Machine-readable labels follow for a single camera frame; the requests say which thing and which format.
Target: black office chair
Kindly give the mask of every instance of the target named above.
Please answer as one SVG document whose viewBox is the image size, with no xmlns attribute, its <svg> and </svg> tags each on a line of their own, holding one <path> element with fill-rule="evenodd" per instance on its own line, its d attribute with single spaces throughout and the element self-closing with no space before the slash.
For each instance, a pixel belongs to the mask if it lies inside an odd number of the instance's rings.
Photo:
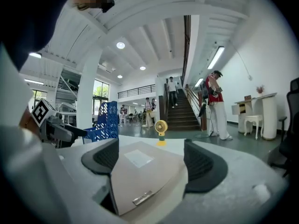
<svg viewBox="0 0 299 224">
<path fill-rule="evenodd" d="M 286 117 L 280 119 L 282 121 L 282 142 L 279 152 L 287 158 L 284 164 L 272 163 L 271 167 L 283 168 L 286 170 L 283 177 L 292 172 L 292 159 L 294 156 L 294 146 L 298 142 L 299 136 L 299 78 L 291 81 L 291 91 L 287 93 L 286 98 L 290 109 L 290 125 L 284 139 L 284 121 Z"/>
</svg>

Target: black cap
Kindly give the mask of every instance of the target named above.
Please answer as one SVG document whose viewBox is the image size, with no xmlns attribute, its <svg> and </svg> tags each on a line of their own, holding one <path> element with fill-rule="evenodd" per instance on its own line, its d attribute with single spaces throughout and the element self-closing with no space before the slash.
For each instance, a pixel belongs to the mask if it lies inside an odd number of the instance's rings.
<svg viewBox="0 0 299 224">
<path fill-rule="evenodd" d="M 214 70 L 213 73 L 217 74 L 219 77 L 223 76 L 223 74 L 218 70 Z"/>
</svg>

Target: window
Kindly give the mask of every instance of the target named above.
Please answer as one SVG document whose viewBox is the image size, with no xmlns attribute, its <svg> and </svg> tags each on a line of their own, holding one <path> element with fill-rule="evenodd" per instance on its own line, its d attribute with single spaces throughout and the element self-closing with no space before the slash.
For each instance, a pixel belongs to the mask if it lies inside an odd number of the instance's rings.
<svg viewBox="0 0 299 224">
<path fill-rule="evenodd" d="M 93 114 L 99 114 L 99 108 L 103 102 L 108 102 L 109 85 L 95 80 L 93 86 Z"/>
<path fill-rule="evenodd" d="M 37 91 L 37 90 L 32 90 L 33 91 L 33 97 L 30 99 L 28 103 L 29 111 L 31 112 L 37 103 L 42 99 L 47 99 L 47 92 L 44 91 Z"/>
</svg>

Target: staircase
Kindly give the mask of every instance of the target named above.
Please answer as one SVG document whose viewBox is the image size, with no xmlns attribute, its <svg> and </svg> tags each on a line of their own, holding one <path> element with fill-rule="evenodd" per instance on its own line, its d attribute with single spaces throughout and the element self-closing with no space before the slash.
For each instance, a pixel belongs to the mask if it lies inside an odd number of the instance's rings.
<svg viewBox="0 0 299 224">
<path fill-rule="evenodd" d="M 168 130 L 200 130 L 200 125 L 186 95 L 182 89 L 178 91 L 178 106 L 174 106 L 174 109 L 172 109 L 171 101 L 169 101 L 167 117 Z"/>
</svg>

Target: blue crate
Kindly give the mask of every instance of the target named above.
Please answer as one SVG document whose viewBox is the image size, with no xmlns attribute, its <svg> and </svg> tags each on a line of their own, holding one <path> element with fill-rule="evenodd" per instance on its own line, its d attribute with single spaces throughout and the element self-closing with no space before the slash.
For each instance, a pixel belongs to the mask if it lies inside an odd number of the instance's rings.
<svg viewBox="0 0 299 224">
<path fill-rule="evenodd" d="M 92 142 L 110 138 L 118 139 L 117 102 L 102 103 L 99 110 L 98 123 L 95 127 L 85 130 L 87 135 L 82 137 L 83 143 L 84 139 L 89 139 Z"/>
</svg>

